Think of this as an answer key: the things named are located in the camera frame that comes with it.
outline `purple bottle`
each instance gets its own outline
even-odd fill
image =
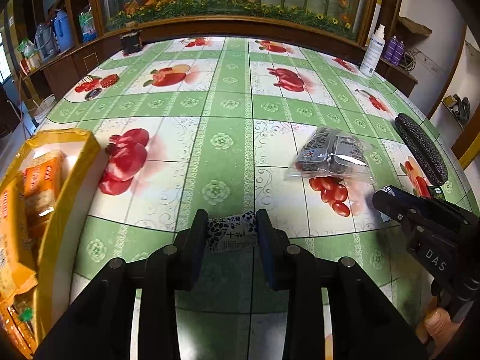
[[[395,47],[398,44],[397,38],[392,36],[390,40],[387,43],[387,47],[383,50],[383,58],[386,59],[387,61],[390,61],[392,59],[393,53],[395,51]]]
[[[405,51],[405,45],[403,44],[403,40],[402,40],[395,47],[395,51],[393,53],[392,59],[390,60],[392,65],[394,66],[398,65],[398,62],[400,62],[400,58],[402,57],[404,51]]]

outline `white spray bottle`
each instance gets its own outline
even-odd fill
[[[385,46],[384,29],[385,26],[380,24],[377,31],[371,35],[370,43],[360,65],[360,71],[368,77],[374,75],[375,68],[382,55],[383,47]]]

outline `box of snacks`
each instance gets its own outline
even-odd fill
[[[106,163],[92,132],[44,130],[23,144],[0,184],[0,326],[27,358],[69,305],[80,234]]]

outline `clear plastic bag with candy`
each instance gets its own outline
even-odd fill
[[[295,157],[286,177],[331,176],[371,182],[365,159],[373,146],[339,128],[319,126]]]

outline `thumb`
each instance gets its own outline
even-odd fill
[[[460,327],[461,322],[452,322],[448,312],[437,307],[425,318],[427,332],[435,341],[435,351],[431,358],[435,358],[450,342]]]

